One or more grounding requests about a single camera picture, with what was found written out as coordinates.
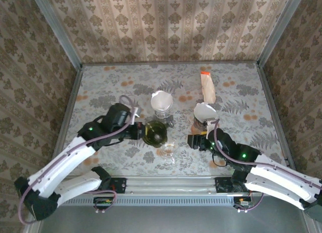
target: patterned wall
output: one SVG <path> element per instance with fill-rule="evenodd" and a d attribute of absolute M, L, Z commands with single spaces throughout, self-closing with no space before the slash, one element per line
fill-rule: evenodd
<path fill-rule="evenodd" d="M 75 77 L 34 0 L 0 0 L 0 232 L 19 232 L 13 182 L 51 158 Z"/>
<path fill-rule="evenodd" d="M 287 0 L 50 0 L 83 63 L 256 60 Z"/>
<path fill-rule="evenodd" d="M 322 0 L 302 0 L 264 70 L 296 168 L 322 178 Z"/>

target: patterned table surface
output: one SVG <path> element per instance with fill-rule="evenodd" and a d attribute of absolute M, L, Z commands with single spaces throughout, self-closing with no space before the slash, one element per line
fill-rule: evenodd
<path fill-rule="evenodd" d="M 80 175 L 97 165 L 114 176 L 216 176 L 231 175 L 231 167 L 218 168 L 208 151 L 191 149 L 187 135 L 194 131 L 193 109 L 203 102 L 200 71 L 211 72 L 216 88 L 212 106 L 220 118 L 220 128 L 236 142 L 260 149 L 273 160 L 285 163 L 271 118 L 262 84 L 253 63 L 159 64 L 85 66 L 84 75 L 74 106 L 65 147 L 87 122 L 105 115 L 120 95 L 128 95 L 142 109 L 149 121 L 153 115 L 151 94 L 157 90 L 174 97 L 172 111 L 174 128 L 168 134 L 178 142 L 175 164 L 158 156 L 156 148 L 142 139 L 126 140 L 118 145 L 103 147 L 85 160 L 73 172 Z"/>

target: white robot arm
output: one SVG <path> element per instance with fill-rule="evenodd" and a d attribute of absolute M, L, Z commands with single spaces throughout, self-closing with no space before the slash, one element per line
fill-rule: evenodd
<path fill-rule="evenodd" d="M 19 218 L 22 223 L 22 203 L 36 220 L 50 216 L 65 201 L 88 191 L 107 190 L 111 176 L 101 167 L 95 167 L 85 175 L 62 182 L 81 162 L 103 146 L 122 142 L 124 139 L 140 139 L 145 135 L 145 126 L 134 122 L 138 108 L 132 112 L 121 103 L 110 107 L 106 116 L 86 123 L 72 142 L 48 165 L 29 178 L 19 177 L 15 188 L 21 197 Z"/>
<path fill-rule="evenodd" d="M 309 180 L 321 187 L 322 184 L 320 179 L 301 174 L 283 166 L 264 154 L 258 155 L 255 163 L 271 164 L 275 166 L 275 169 L 261 165 L 252 167 L 245 182 L 245 186 L 249 190 L 263 192 L 285 200 L 302 210 L 306 208 L 306 205 L 317 201 L 320 189 L 303 182 L 294 177 L 294 175 Z"/>
<path fill-rule="evenodd" d="M 322 180 L 283 166 L 256 148 L 235 143 L 218 128 L 218 122 L 207 122 L 206 136 L 189 135 L 188 145 L 226 160 L 235 169 L 231 182 L 239 190 L 246 187 L 285 200 L 322 222 Z"/>

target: purple cable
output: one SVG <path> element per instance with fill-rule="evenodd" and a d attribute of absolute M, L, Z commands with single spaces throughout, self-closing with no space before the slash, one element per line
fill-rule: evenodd
<path fill-rule="evenodd" d="M 128 102 L 130 103 L 130 106 L 131 106 L 131 110 L 132 110 L 132 114 L 131 114 L 131 118 L 128 120 L 128 122 L 123 126 L 121 127 L 120 129 L 118 129 L 117 131 L 114 131 L 110 134 L 107 134 L 107 135 L 104 135 L 104 136 L 99 136 L 99 137 L 96 137 L 96 138 L 93 138 L 91 140 L 88 140 L 88 141 L 85 141 L 85 142 L 82 142 L 78 145 L 76 145 L 75 147 L 73 147 L 72 149 L 70 149 L 69 151 L 67 151 L 64 155 L 62 155 L 59 159 L 57 159 L 56 162 L 54 162 L 51 166 L 49 166 L 27 189 L 26 191 L 23 193 L 23 195 L 21 196 L 21 199 L 20 199 L 20 202 L 19 202 L 19 205 L 18 205 L 18 218 L 20 220 L 20 222 L 24 225 L 29 225 L 29 224 L 33 224 L 35 223 L 37 220 L 33 220 L 33 221 L 30 221 L 30 222 L 27 222 L 23 219 L 22 217 L 22 206 L 24 204 L 24 201 L 25 201 L 25 198 L 27 196 L 27 194 L 30 192 L 30 190 L 32 190 L 32 188 L 39 182 L 41 182 L 41 180 L 43 179 L 43 177 L 51 170 L 53 169 L 53 167 L 55 167 L 58 163 L 60 163 L 65 157 L 69 156 L 73 151 L 75 151 L 76 149 L 84 146 L 84 145 L 87 145 L 89 143 L 92 143 L 92 142 L 95 142 L 95 141 L 98 141 L 98 140 L 102 140 L 102 139 L 105 139 L 105 138 L 108 138 L 108 137 L 111 137 L 111 136 L 114 136 L 122 131 L 124 131 L 132 122 L 133 118 L 135 117 L 135 110 L 134 110 L 134 103 L 133 101 L 126 95 L 121 95 L 120 98 L 119 98 L 119 102 L 121 102 L 121 99 L 122 98 L 126 98 L 128 100 Z"/>
<path fill-rule="evenodd" d="M 243 162 L 243 161 L 239 161 L 239 160 L 236 160 L 236 159 L 231 158 L 230 156 L 228 156 L 227 154 L 225 154 L 225 153 L 223 152 L 223 150 L 221 149 L 221 147 L 219 146 L 219 143 L 218 143 L 218 140 L 217 140 L 217 128 L 218 128 L 218 123 L 219 123 L 219 119 L 217 119 L 217 120 L 215 121 L 215 127 L 214 127 L 214 141 L 215 141 L 216 147 L 218 148 L 219 152 L 220 152 L 220 153 L 221 153 L 225 158 L 227 158 L 228 160 L 230 160 L 230 161 L 232 161 L 232 162 L 234 162 L 234 163 L 237 163 L 237 164 L 255 165 L 255 166 L 267 166 L 267 167 L 270 167 L 270 168 L 272 168 L 272 169 L 278 169 L 278 170 L 280 170 L 280 171 L 282 171 L 282 172 L 284 172 L 284 173 L 286 173 L 286 174 L 288 174 L 288 175 L 291 175 L 291 176 L 293 176 L 293 177 L 295 177 L 295 178 L 297 178 L 297 179 L 299 179 L 299 180 L 303 181 L 304 183 L 307 183 L 307 184 L 309 184 L 309 185 L 311 185 L 311 186 L 313 186 L 313 187 L 315 187 L 315 188 L 317 188 L 317 189 L 322 190 L 322 187 L 321 187 L 321 186 L 319 186 L 319 185 L 317 185 L 317 184 L 315 184 L 315 183 L 313 183 L 313 182 L 311 182 L 311 181 L 309 181 L 309 180 L 307 180 L 307 179 L 303 179 L 303 178 L 301 178 L 300 176 L 298 176 L 298 175 L 296 175 L 296 174 L 294 174 L 294 173 L 291 173 L 291 172 L 289 172 L 289 171 L 287 171 L 287 170 L 285 170 L 285 169 L 283 169 L 283 168 L 280 168 L 280 167 L 278 167 L 278 166 L 275 166 L 275 165 L 272 165 L 272 164 L 266 164 L 266 163 L 250 163 L 250 162 Z"/>

